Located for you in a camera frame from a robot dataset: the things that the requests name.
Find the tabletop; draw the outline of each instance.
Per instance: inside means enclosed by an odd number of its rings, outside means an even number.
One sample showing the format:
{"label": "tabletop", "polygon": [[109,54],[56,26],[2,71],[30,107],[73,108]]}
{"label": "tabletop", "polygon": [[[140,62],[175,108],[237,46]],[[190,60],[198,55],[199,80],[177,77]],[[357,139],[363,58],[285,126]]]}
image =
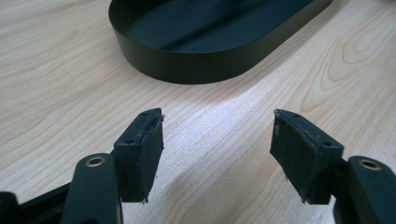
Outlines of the tabletop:
{"label": "tabletop", "polygon": [[179,85],[122,56],[109,0],[0,2],[0,190],[20,203],[109,153],[160,107],[164,151],[148,203],[125,223],[334,223],[302,203],[269,153],[277,108],[396,170],[396,1],[334,0],[239,77]]}

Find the wood grain pattern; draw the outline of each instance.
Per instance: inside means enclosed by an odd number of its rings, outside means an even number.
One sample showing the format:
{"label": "wood grain pattern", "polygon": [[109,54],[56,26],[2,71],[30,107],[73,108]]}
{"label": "wood grain pattern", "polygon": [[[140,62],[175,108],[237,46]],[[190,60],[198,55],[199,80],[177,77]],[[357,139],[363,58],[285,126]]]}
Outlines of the wood grain pattern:
{"label": "wood grain pattern", "polygon": [[69,182],[143,110],[165,114],[149,203],[125,223],[333,223],[302,204],[269,154],[273,110],[301,113],[396,170],[396,2],[334,0],[244,75],[207,85],[147,77],[123,58],[110,1],[0,2],[0,190],[20,202]]}

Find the oval black bin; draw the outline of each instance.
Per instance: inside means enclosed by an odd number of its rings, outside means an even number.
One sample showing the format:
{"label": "oval black bin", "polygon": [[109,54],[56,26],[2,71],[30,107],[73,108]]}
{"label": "oval black bin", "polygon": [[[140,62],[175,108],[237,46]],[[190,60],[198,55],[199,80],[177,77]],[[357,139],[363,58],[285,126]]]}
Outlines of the oval black bin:
{"label": "oval black bin", "polygon": [[113,0],[128,62],[163,81],[202,84],[261,61],[332,0]]}

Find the black container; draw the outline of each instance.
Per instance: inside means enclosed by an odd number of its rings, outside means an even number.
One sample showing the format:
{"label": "black container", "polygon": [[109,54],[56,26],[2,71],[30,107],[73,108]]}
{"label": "black container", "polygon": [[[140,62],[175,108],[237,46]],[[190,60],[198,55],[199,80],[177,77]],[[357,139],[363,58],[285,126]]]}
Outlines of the black container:
{"label": "black container", "polygon": [[113,0],[122,53],[159,80],[202,84],[236,77],[332,0]]}

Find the light wood surface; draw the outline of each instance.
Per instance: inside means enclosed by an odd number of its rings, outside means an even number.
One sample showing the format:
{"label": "light wood surface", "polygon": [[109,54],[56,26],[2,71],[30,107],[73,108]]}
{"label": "light wood surface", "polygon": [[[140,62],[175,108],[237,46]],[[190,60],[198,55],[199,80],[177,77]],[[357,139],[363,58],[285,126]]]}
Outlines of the light wood surface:
{"label": "light wood surface", "polygon": [[240,77],[177,85],[123,58],[110,1],[0,2],[0,190],[21,203],[110,152],[161,107],[165,150],[149,203],[125,223],[333,223],[303,204],[269,154],[273,110],[300,113],[345,147],[396,170],[396,2],[334,0]]}

